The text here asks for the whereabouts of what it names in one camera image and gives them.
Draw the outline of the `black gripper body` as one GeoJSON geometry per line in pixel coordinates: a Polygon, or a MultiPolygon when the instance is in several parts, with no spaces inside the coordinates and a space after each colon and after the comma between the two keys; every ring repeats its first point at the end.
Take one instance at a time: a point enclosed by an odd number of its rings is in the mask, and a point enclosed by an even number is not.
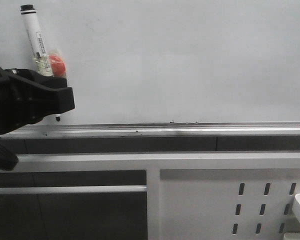
{"type": "Polygon", "coordinates": [[[10,133],[26,125],[44,119],[38,113],[32,80],[27,78],[27,69],[3,69],[0,67],[0,135],[10,133]]]}

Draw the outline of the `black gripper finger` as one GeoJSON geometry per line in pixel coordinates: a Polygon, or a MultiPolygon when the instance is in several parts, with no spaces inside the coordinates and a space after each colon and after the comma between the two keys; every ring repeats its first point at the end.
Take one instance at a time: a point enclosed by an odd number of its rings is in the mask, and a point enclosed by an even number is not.
{"type": "Polygon", "coordinates": [[[66,78],[44,76],[29,69],[6,71],[11,80],[12,109],[21,124],[36,124],[46,116],[75,109],[73,89],[66,78]]]}

